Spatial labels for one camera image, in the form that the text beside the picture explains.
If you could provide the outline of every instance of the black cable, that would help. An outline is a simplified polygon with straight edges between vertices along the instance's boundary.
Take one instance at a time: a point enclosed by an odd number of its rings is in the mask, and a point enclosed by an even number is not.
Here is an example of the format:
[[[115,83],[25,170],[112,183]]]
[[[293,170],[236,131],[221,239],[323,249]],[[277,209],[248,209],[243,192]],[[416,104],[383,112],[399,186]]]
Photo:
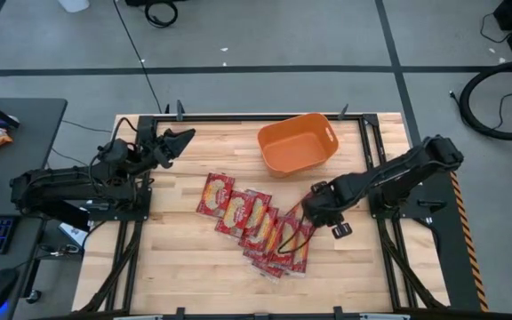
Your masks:
[[[502,44],[512,35],[511,33],[509,33],[508,35],[505,35],[501,40],[495,40],[495,39],[487,36],[484,33],[485,18],[492,16],[492,15],[493,15],[493,13],[485,14],[485,16],[481,19],[481,28],[479,29],[479,33],[481,34],[482,37],[484,37],[485,39],[487,39],[491,42],[494,42],[496,44]]]
[[[298,227],[295,229],[295,231],[293,231],[293,235],[290,236],[287,240],[284,241],[283,244],[281,244],[280,246],[277,247],[277,254],[286,254],[286,253],[292,253],[292,252],[296,252],[298,251],[299,249],[303,248],[306,244],[308,244],[309,240],[311,240],[311,237],[313,236],[313,234],[316,232],[316,229],[314,228],[313,231],[309,234],[308,238],[306,239],[306,241],[303,242],[303,244],[300,244],[298,245],[295,249],[291,249],[291,250],[288,250],[288,251],[284,251],[284,252],[281,252],[281,250],[288,244],[290,243],[291,240],[293,240],[293,238],[298,234],[298,232],[300,232],[301,230],[301,224],[303,223],[303,220],[305,219],[305,216],[304,215],[301,215],[301,219],[300,219],[300,223],[298,224]]]
[[[86,236],[84,237],[84,240],[82,241],[82,250],[85,250],[84,248],[84,245],[86,244],[86,240],[88,240],[88,237],[90,237],[90,235],[92,234],[92,232],[94,232],[97,228],[100,228],[104,223],[106,223],[106,221],[101,221],[100,223],[98,223],[96,225],[96,227],[92,228],[90,231],[88,231],[88,233],[86,234]]]
[[[110,130],[94,129],[94,128],[87,127],[87,126],[84,126],[84,125],[81,125],[81,124],[73,123],[72,121],[69,121],[69,120],[62,120],[62,122],[65,123],[65,124],[72,124],[72,125],[75,125],[77,127],[80,127],[80,128],[86,129],[86,130],[90,130],[90,131],[94,131],[94,132],[112,133],[112,131],[110,131]]]
[[[44,254],[44,255],[42,255],[40,257],[33,257],[33,258],[29,259],[29,260],[25,260],[25,261],[21,262],[20,264],[18,264],[17,266],[15,266],[13,268],[16,269],[16,268],[18,268],[18,267],[20,267],[20,266],[22,266],[22,265],[24,265],[26,263],[29,263],[29,262],[31,262],[33,260],[42,259],[42,258],[46,258],[46,257],[50,257],[50,256],[52,256],[52,254]]]
[[[458,104],[461,118],[471,129],[491,138],[500,140],[512,140],[512,132],[500,132],[497,130],[497,128],[491,128],[486,126],[485,124],[482,124],[473,114],[471,106],[469,105],[469,98],[471,96],[471,93],[480,83],[482,83],[485,79],[487,79],[490,76],[494,76],[498,73],[503,72],[512,72],[512,62],[492,66],[486,69],[485,71],[482,71],[481,73],[477,74],[477,76],[474,76],[471,80],[469,80],[468,84],[466,84],[466,86],[461,91],[461,96],[459,100],[455,99],[455,95],[452,93],[450,93],[450,96],[453,97],[456,103]]]
[[[75,159],[71,156],[65,156],[63,154],[61,154],[59,151],[55,150],[54,148],[51,148],[52,152],[54,152],[55,154],[57,154],[58,156],[62,156],[63,158],[65,159],[69,159],[69,160],[72,160],[72,161],[76,161],[78,162],[79,164],[83,165],[83,166],[88,166],[88,164],[85,164],[84,162],[78,160],[78,159]]]
[[[495,130],[495,129],[499,129],[502,125],[503,125],[503,101],[508,98],[508,97],[511,97],[512,96],[512,93],[508,93],[508,94],[505,94],[500,102],[499,102],[499,124],[497,124],[497,126],[493,127],[492,130]]]
[[[157,16],[155,15],[150,15],[149,9],[151,9],[151,7],[155,4],[165,4],[169,6],[171,10],[173,10],[173,18],[165,22],[158,19]],[[177,21],[177,17],[179,16],[179,11],[177,10],[177,7],[171,0],[149,0],[146,3],[144,13],[146,14],[146,19],[148,20],[148,23],[155,28],[167,28],[171,26],[173,23],[175,23],[175,21]]]
[[[132,48],[135,51],[135,55],[138,56],[138,60],[141,64],[141,69],[143,70],[143,74],[146,77],[146,80],[148,80],[149,90],[151,90],[151,94],[153,94],[153,98],[156,101],[157,109],[159,110],[159,114],[162,114],[161,111],[161,105],[159,104],[159,99],[157,98],[156,91],[153,90],[153,85],[151,85],[151,81],[149,81],[149,75],[148,71],[146,70],[146,66],[143,64],[143,59],[140,56],[140,53],[138,52],[138,49],[135,47],[135,43],[133,42],[132,36],[130,35],[130,31],[128,30],[128,27],[125,26],[124,18],[122,17],[122,13],[120,13],[120,9],[117,7],[116,0],[112,0],[112,3],[114,3],[114,6],[116,8],[117,16],[120,18],[120,21],[122,21],[122,25],[124,26],[124,30],[126,35],[128,35],[128,38],[130,39],[130,43],[132,44]]]

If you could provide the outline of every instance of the black desk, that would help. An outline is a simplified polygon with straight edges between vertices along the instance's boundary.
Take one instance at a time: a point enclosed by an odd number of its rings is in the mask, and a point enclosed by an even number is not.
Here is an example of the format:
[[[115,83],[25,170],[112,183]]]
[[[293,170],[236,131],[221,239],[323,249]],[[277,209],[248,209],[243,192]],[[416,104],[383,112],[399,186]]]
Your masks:
[[[44,167],[66,106],[67,102],[61,99],[0,99],[0,109],[21,122],[20,128],[11,134],[13,144],[0,147],[0,215],[19,215],[10,201],[9,180]],[[43,229],[44,223],[39,219],[20,219],[8,252],[0,254],[0,269],[32,259]],[[29,264],[19,268],[20,279],[0,319],[12,318],[29,268]]]

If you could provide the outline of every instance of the wire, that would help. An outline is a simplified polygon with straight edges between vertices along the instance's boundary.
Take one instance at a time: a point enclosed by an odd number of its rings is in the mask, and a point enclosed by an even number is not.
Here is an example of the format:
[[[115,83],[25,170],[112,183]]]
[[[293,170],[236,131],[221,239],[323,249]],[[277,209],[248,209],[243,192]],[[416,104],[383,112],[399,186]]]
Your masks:
[[[306,239],[306,241],[303,242],[303,244],[300,244],[298,245],[296,248],[294,249],[291,249],[291,250],[288,250],[288,251],[282,251],[282,249],[288,244],[291,242],[291,240],[293,240],[293,238],[295,237],[295,235],[298,234],[298,232],[300,232],[301,230],[301,224],[303,223],[305,219],[305,216],[304,215],[301,215],[301,219],[300,219],[300,223],[298,224],[298,227],[295,229],[295,231],[293,231],[293,234],[292,236],[290,236],[287,240],[284,241],[283,244],[281,244],[280,246],[277,247],[277,254],[286,254],[286,253],[292,253],[292,252],[296,252],[298,251],[299,249],[303,248],[306,244],[308,244],[309,240],[311,240],[311,237],[313,236],[313,234],[316,232],[316,229],[314,228],[313,231],[311,231],[311,233],[309,234],[308,238]]]
[[[82,250],[84,250],[84,245],[86,244],[86,240],[90,237],[92,232],[94,232],[97,228],[100,228],[106,221],[102,221],[99,224],[96,225],[96,227],[92,228],[90,231],[88,231],[88,234],[84,237],[84,240],[82,241]]]
[[[508,97],[512,97],[512,93],[509,93],[509,94],[505,94],[500,102],[499,102],[499,124],[497,124],[497,126],[491,128],[491,130],[496,130],[496,129],[499,129],[502,125],[503,125],[503,101],[508,98]]]
[[[90,128],[90,127],[87,127],[87,126],[83,126],[81,124],[73,123],[72,121],[69,121],[69,120],[62,120],[62,122],[65,123],[65,124],[72,124],[72,125],[75,125],[77,127],[80,127],[80,128],[86,129],[86,130],[90,130],[90,131],[94,131],[94,132],[112,133],[112,131],[110,131],[110,130],[94,129],[94,128]]]
[[[494,42],[496,44],[502,44],[505,42],[505,40],[507,40],[511,35],[512,33],[509,33],[508,35],[505,35],[505,37],[503,37],[501,40],[495,40],[489,36],[487,36],[485,33],[484,33],[484,26],[485,26],[485,18],[489,17],[489,16],[492,16],[493,13],[489,13],[489,14],[485,14],[485,16],[481,19],[481,28],[479,29],[479,33],[481,34],[482,37],[484,37],[485,39],[491,41],[491,42]]]
[[[128,27],[125,26],[124,18],[122,17],[122,13],[120,13],[120,9],[117,7],[116,0],[112,0],[112,3],[114,4],[117,12],[117,16],[120,18],[120,21],[122,21],[122,25],[124,26],[124,30],[126,35],[128,35],[128,38],[130,39],[130,43],[132,43],[132,48],[135,51],[135,55],[138,56],[138,61],[141,64],[141,69],[143,70],[143,74],[146,77],[146,80],[148,81],[149,90],[151,90],[151,94],[153,95],[153,98],[156,101],[157,109],[159,110],[159,113],[162,114],[161,111],[161,105],[159,104],[159,99],[157,98],[156,91],[153,90],[153,85],[151,85],[151,81],[149,81],[149,75],[148,71],[146,70],[146,66],[143,64],[143,59],[140,56],[140,53],[138,52],[138,49],[135,47],[135,43],[133,42],[132,35],[130,35],[130,31],[128,30]]]
[[[65,156],[65,155],[61,154],[59,151],[55,150],[54,148],[51,148],[51,150],[52,150],[52,152],[54,152],[58,156],[62,156],[63,158],[69,159],[69,160],[72,160],[72,161],[76,161],[76,162],[78,162],[79,164],[81,164],[83,166],[88,166],[88,164],[85,164],[84,162],[82,162],[82,161],[80,161],[78,159],[75,159],[72,156]]]
[[[173,18],[165,22],[158,19],[157,16],[155,15],[150,15],[149,9],[151,9],[151,7],[155,4],[165,4],[169,6],[171,10],[173,10]],[[171,26],[173,23],[175,23],[175,21],[177,21],[177,18],[179,17],[179,11],[177,10],[177,7],[171,0],[149,0],[146,3],[146,7],[143,12],[146,15],[146,20],[148,21],[148,23],[155,28],[167,28]]]
[[[499,101],[499,124],[497,124],[493,128],[489,128],[488,132],[495,131],[503,125],[503,123],[505,121],[503,119],[503,106],[504,106],[503,102],[508,97],[512,97],[512,93],[505,94],[504,96],[501,97],[501,100]],[[458,100],[458,97],[455,95],[455,93],[453,93],[452,91],[450,91],[450,98],[452,98],[455,101],[455,104],[458,106],[458,108],[460,108],[460,101]],[[464,117],[461,118],[461,121],[464,123],[464,125],[473,129],[473,127],[470,124],[468,124],[468,122],[466,121],[466,119]]]
[[[29,259],[29,260],[25,260],[25,261],[21,262],[20,264],[18,264],[17,266],[15,266],[13,268],[16,269],[16,268],[18,268],[18,267],[20,267],[20,266],[22,266],[22,265],[24,265],[26,263],[29,263],[29,262],[31,262],[33,260],[42,259],[42,258],[46,258],[46,257],[50,257],[50,256],[52,256],[52,254],[45,254],[45,255],[42,255],[40,257],[33,257],[33,258]]]

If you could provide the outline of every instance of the red snack bag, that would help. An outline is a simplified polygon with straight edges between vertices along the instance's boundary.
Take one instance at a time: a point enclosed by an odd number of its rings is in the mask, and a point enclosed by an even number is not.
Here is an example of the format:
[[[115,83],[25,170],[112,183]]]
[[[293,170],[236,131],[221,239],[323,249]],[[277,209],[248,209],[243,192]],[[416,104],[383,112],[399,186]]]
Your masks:
[[[259,260],[264,254],[264,252],[257,252],[254,250],[244,249],[244,252],[242,254],[248,259]]]
[[[249,250],[263,252],[264,247],[266,246],[266,242],[268,241],[268,238],[274,229],[277,213],[277,208],[269,207],[263,216],[258,233],[255,236],[247,236],[244,232],[238,244],[241,247]]]
[[[208,216],[222,217],[227,210],[234,183],[234,178],[223,174],[209,173],[204,184],[201,202],[196,211]]]
[[[282,244],[289,240],[289,242],[284,245],[282,248],[282,252],[291,251],[296,248],[297,245],[297,237],[295,236],[295,231],[299,226],[299,221],[293,218],[292,216],[287,216],[284,219],[284,225],[282,227],[282,232],[278,234],[276,237],[276,245],[274,245],[274,250],[270,254],[269,263],[277,268],[290,268],[293,264],[293,254],[294,252],[288,253],[278,253],[278,249]]]
[[[315,228],[309,224],[300,226],[298,231],[297,242],[298,246],[302,245],[313,235]],[[290,275],[293,276],[304,276],[306,274],[306,268],[308,266],[308,253],[309,253],[309,241],[293,253],[293,264],[289,268]]]
[[[262,276],[266,277],[268,280],[277,283],[279,279],[282,277],[284,271],[280,268],[270,267],[265,262],[253,261],[252,266],[258,271]]]
[[[228,208],[222,219],[217,222],[215,230],[235,237],[240,237],[244,231],[244,226],[248,221],[252,206],[254,205],[254,196],[243,192],[232,191]]]
[[[256,236],[260,230],[260,224],[264,220],[264,215],[268,209],[270,200],[272,200],[272,196],[250,189],[245,192],[254,196],[255,199],[254,206],[252,207],[252,214],[248,218],[248,222],[246,222],[246,226],[244,227],[243,236]]]
[[[270,231],[266,245],[264,246],[264,251],[260,255],[255,255],[253,258],[254,260],[268,263],[269,258],[272,255],[272,251],[274,251],[277,246],[278,237],[283,225],[284,217],[277,218],[276,223],[274,223],[274,227]]]

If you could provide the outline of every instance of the desk surface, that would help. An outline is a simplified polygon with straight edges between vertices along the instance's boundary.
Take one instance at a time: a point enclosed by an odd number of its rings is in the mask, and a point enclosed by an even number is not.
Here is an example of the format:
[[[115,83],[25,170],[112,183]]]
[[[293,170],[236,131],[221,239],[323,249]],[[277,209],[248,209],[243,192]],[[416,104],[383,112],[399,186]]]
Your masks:
[[[137,123],[137,116],[129,118]],[[409,144],[400,114],[379,114],[379,119],[388,158],[403,154]],[[306,277],[283,277],[279,284],[250,269],[241,248],[213,230],[216,220],[195,214],[209,172],[235,177],[235,189],[255,188],[273,195],[272,205],[287,212],[313,183],[366,169],[358,125],[332,122],[340,147],[326,164],[290,178],[270,178],[256,140],[266,124],[160,125],[160,132],[166,127],[176,132],[194,127],[196,136],[173,168],[152,172],[151,215],[142,232],[132,314],[174,314],[177,307],[187,308],[188,314],[328,313],[333,306],[342,306],[346,312],[392,309],[378,231],[365,200],[345,212],[353,235],[336,241],[330,229],[318,229],[310,242]],[[120,137],[133,141],[126,125]],[[91,298],[111,269],[117,226],[117,222],[108,222],[89,239],[73,309]],[[431,232],[411,221],[403,222],[403,231],[413,270],[447,304]],[[405,302],[404,285],[400,276],[397,279]]]
[[[27,170],[42,168],[59,130],[67,102],[60,99],[0,99],[0,109],[19,118],[20,128],[12,132],[14,142],[0,147],[0,215],[17,215],[11,203],[9,180]],[[43,228],[39,219],[21,219],[6,254],[0,254],[0,269],[12,268],[33,256]],[[12,318],[27,266],[20,268],[9,305],[0,319]]]

